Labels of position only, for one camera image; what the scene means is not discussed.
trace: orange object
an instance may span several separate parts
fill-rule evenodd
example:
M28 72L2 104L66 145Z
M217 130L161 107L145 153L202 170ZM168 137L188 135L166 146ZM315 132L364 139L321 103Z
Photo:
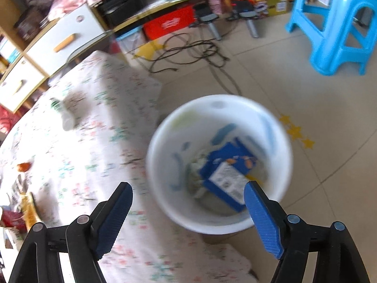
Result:
M253 168L253 162L251 161L251 159L249 159L249 158L245 159L245 166L246 166L247 169Z
M60 50L63 50L66 46L68 46L72 41L76 39L76 35L72 34L64 39L61 43L59 43L53 50L57 53Z
M235 160L235 159L232 159L232 158L229 158L229 159L226 160L226 162L227 162L228 164L230 164L230 165L233 165L233 164L236 163L236 160Z
M26 172L30 169L31 164L29 162L24 162L22 164L17 165L18 172Z
M21 193L21 210L25 221L26 229L29 232L31 227L37 222L41 222L38 213L35 209L34 197L31 192L25 194Z

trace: metal screw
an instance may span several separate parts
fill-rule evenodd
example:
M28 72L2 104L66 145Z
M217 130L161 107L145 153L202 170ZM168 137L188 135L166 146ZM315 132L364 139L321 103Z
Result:
M299 223L300 222L300 217L298 217L297 215L289 215L287 217L287 219L290 223Z
M77 223L80 224L80 225L83 225L83 224L87 223L88 221L89 221L89 216L88 215L81 215L77 219Z
M33 225L33 231L34 232L39 232L42 229L43 229L43 224L41 224L40 222L38 222L35 225Z
M340 222L340 221L335 222L335 223L334 223L334 227L335 227L338 231L343 231L343 230L346 228L346 226L345 226L342 222Z

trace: white drawer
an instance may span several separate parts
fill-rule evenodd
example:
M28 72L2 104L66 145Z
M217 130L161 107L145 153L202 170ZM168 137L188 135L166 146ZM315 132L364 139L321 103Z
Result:
M15 112L44 79L44 75L22 57L0 85L0 104ZM20 82L21 87L15 92Z
M84 4L61 18L28 50L27 55L48 75L52 75L65 65L73 51L103 33L104 29ZM70 44L59 52L53 50L72 34L75 34L75 39Z

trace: chair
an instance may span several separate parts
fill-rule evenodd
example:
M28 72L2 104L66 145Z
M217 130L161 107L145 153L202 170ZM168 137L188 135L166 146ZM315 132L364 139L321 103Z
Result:
M366 64L377 39L377 0L332 0L330 8L307 5L305 1L295 1L286 30L291 33L297 25L311 40L310 63L314 69L323 75L333 75L340 64L358 62L361 65L359 73L365 74ZM363 7L369 7L373 11L365 37L353 25L354 16ZM322 31L304 13L322 15L324 17ZM349 33L357 39L362 46L361 49L346 46Z

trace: bed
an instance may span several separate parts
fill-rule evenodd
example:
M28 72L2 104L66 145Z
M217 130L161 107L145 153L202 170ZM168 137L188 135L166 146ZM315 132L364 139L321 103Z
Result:
M230 245L207 245L173 223L148 191L144 157L160 89L158 81L95 51L11 130L0 148L0 193L14 183L16 165L31 161L25 173L29 190L41 219L53 227L90 214L127 181L133 205L112 251L99 261L107 282L255 282L247 259ZM63 131L51 98L73 113L74 130ZM66 254L61 264L65 282L74 282Z

